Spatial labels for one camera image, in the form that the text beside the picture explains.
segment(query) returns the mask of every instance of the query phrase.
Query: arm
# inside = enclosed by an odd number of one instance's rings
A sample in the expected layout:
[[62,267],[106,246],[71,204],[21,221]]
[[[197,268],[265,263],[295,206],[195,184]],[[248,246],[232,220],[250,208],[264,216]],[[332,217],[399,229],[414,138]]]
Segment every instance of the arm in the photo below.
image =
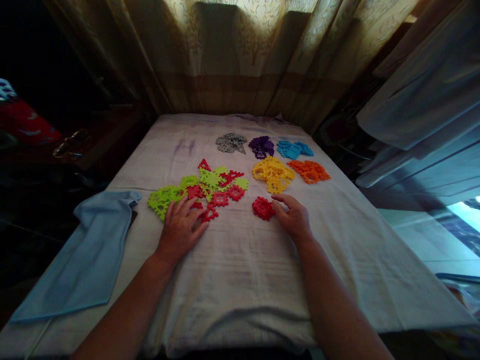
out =
[[105,316],[77,348],[72,359],[134,359],[139,353],[160,297],[181,258],[196,245],[208,222],[196,230],[197,218],[205,212],[189,212],[196,197],[172,201],[158,247]]
[[[273,208],[300,257],[318,344],[328,359],[393,359],[314,239],[308,212],[289,195],[273,195]],[[285,211],[279,202],[287,205]]]

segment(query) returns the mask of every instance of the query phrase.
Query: white bedsheet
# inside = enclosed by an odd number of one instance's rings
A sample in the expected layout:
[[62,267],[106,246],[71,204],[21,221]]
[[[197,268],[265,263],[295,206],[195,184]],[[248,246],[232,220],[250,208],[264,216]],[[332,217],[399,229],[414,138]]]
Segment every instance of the white bedsheet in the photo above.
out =
[[[284,193],[306,206],[313,234],[378,332],[475,323],[300,127],[234,116],[164,115],[107,189],[143,196],[110,303],[54,319],[34,355],[67,355],[80,344],[157,246],[163,224],[147,207],[150,193],[198,175],[203,158],[212,168],[244,172],[250,185],[238,203],[218,210],[219,217],[177,267],[145,340],[147,354],[161,347],[175,357],[192,349],[279,346],[298,351],[316,345],[295,248],[275,217],[264,221],[252,212],[257,196],[270,197],[266,183],[252,177],[259,160],[247,147],[246,155],[217,150],[217,137],[230,132],[248,141],[263,135],[274,143],[302,141],[313,150],[313,157],[298,160],[319,162],[332,179],[308,185],[296,175]],[[277,152],[275,157],[287,162]],[[0,357],[25,355],[44,325],[7,325],[0,334]]]

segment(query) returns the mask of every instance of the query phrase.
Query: forearm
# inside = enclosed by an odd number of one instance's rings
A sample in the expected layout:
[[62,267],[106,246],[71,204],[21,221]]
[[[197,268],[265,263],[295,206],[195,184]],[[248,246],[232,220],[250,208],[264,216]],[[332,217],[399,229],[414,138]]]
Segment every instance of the forearm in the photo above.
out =
[[302,243],[297,250],[308,307],[317,341],[326,357],[392,359],[317,241],[312,238]]
[[168,265],[150,256],[72,359],[134,359],[171,274]]

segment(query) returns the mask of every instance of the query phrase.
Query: person's left hand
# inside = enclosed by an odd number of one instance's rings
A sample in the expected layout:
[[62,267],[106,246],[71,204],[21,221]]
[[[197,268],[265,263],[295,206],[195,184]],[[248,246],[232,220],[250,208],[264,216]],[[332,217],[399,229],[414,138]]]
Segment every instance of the person's left hand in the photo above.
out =
[[188,200],[184,196],[176,205],[172,201],[166,210],[160,241],[153,255],[168,264],[171,270],[194,248],[209,225],[208,222],[203,222],[194,229],[198,217],[206,211],[206,209],[190,211],[190,207],[196,201],[197,197]]

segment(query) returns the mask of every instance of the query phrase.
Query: pile of puzzle pieces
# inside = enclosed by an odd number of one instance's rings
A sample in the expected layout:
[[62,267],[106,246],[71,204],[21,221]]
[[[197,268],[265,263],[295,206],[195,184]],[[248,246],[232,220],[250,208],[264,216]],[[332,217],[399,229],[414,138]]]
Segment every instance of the pile of puzzle pieces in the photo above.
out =
[[248,146],[251,147],[255,157],[260,160],[265,159],[267,154],[272,157],[275,153],[274,143],[270,141],[268,136],[255,137]]
[[289,167],[294,169],[307,184],[315,184],[321,180],[331,179],[323,166],[315,161],[298,161],[293,160],[286,163]]
[[247,142],[247,138],[243,135],[238,135],[234,132],[230,132],[216,139],[217,149],[223,153],[234,153],[235,150],[246,154],[244,144]]
[[253,213],[260,219],[270,221],[272,215],[275,215],[272,203],[264,197],[258,196],[251,204],[251,207],[253,208]]
[[257,180],[264,180],[270,194],[281,194],[295,178],[295,172],[272,156],[259,161],[251,171]]
[[[229,204],[229,198],[239,201],[249,188],[249,180],[242,178],[242,172],[228,170],[225,166],[217,167],[212,171],[203,159],[198,165],[200,179],[196,175],[185,176],[179,186],[165,186],[150,194],[148,206],[164,221],[165,213],[171,201],[176,203],[187,195],[189,199],[206,198],[207,211],[200,216],[201,222],[210,221],[219,216],[215,207],[224,207]],[[192,208],[203,209],[198,200]]]
[[290,141],[279,141],[276,144],[276,150],[282,155],[284,158],[289,158],[292,160],[296,160],[299,155],[307,155],[313,156],[314,152],[312,149],[309,148],[307,144],[303,142],[297,141],[295,143],[291,143]]

